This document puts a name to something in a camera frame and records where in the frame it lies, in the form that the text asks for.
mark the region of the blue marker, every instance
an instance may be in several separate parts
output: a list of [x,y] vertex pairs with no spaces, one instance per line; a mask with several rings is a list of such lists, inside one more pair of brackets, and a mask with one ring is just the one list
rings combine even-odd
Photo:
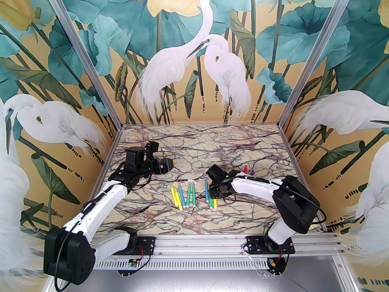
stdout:
[[181,203],[183,207],[186,207],[185,199],[184,199],[184,193],[182,192],[181,185],[179,185],[180,188],[180,196],[181,196]]
[[207,180],[205,180],[205,202],[209,203],[208,182],[207,182]]

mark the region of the yellow marker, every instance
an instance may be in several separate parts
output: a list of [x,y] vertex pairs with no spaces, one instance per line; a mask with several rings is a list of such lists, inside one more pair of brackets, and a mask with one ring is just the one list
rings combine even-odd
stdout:
[[175,199],[178,201],[178,208],[180,209],[180,211],[182,211],[183,208],[182,208],[180,196],[178,195],[177,191],[175,191]]
[[177,202],[177,200],[176,200],[176,198],[175,198],[174,188],[171,187],[170,190],[171,190],[171,195],[173,196],[174,205],[175,205],[176,207],[178,207],[178,202]]

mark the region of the marker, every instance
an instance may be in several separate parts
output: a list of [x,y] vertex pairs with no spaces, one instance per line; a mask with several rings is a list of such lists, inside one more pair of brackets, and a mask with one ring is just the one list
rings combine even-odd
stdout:
[[196,206],[196,188],[195,185],[192,185],[192,195],[193,195],[193,207]]
[[191,200],[191,185],[188,185],[188,194],[186,195],[186,207],[189,207],[189,202]]
[[176,207],[178,207],[178,202],[177,202],[177,200],[175,199],[174,188],[171,187],[170,190],[171,190],[171,195],[173,196],[174,205],[175,205]]
[[205,202],[209,203],[209,195],[208,195],[208,182],[205,180]]
[[182,211],[182,204],[181,204],[180,195],[178,194],[178,191],[175,191],[175,198],[178,200],[178,208],[180,209],[180,211]]
[[179,185],[179,188],[180,188],[181,204],[185,208],[186,207],[185,198],[184,198],[184,193],[182,192],[181,185]]

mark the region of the green marker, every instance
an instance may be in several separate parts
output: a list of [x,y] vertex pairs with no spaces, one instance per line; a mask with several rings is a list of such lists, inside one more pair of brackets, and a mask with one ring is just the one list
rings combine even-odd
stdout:
[[192,185],[192,195],[193,195],[193,206],[196,206],[196,188],[195,185]]
[[188,194],[186,195],[186,207],[189,207],[189,202],[191,199],[191,185],[188,185]]

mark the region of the egret beak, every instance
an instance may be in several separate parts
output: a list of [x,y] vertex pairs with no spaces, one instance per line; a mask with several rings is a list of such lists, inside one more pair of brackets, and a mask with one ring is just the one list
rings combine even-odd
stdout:
[[208,43],[208,42],[210,42],[210,41],[209,41],[209,40],[205,40],[205,41],[203,41],[202,43],[200,43],[200,44],[198,45],[198,47],[197,47],[196,49],[194,49],[186,58],[189,58],[190,56],[192,56],[193,54],[195,54],[197,51],[199,51],[199,50],[203,47],[204,44],[206,44],[206,43]]
[[384,121],[384,120],[370,120],[370,122],[381,123],[381,124],[387,124],[387,125],[389,125],[389,121]]
[[11,115],[14,111],[10,111],[5,116],[5,133],[7,136],[7,155],[9,155],[9,144],[11,142],[11,134],[12,134],[12,122],[11,122]]

